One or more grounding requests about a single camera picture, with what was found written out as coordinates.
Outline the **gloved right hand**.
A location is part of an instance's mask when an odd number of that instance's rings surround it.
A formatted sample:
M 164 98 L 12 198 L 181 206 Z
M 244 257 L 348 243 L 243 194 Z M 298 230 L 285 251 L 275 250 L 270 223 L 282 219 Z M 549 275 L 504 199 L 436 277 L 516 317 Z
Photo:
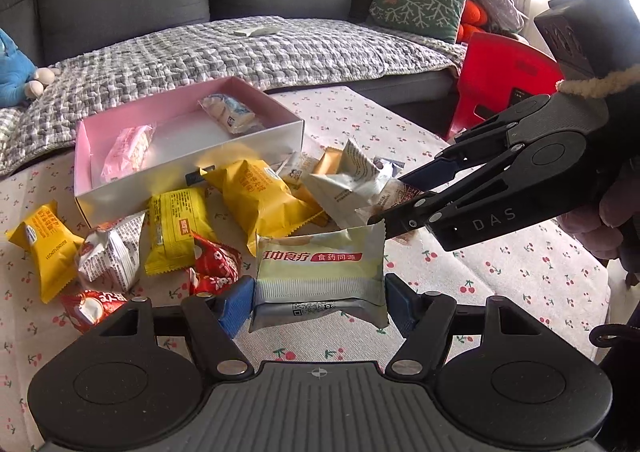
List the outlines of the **gloved right hand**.
M 625 170 L 597 206 L 585 205 L 556 218 L 603 265 L 620 260 L 620 227 L 639 213 L 639 169 Z

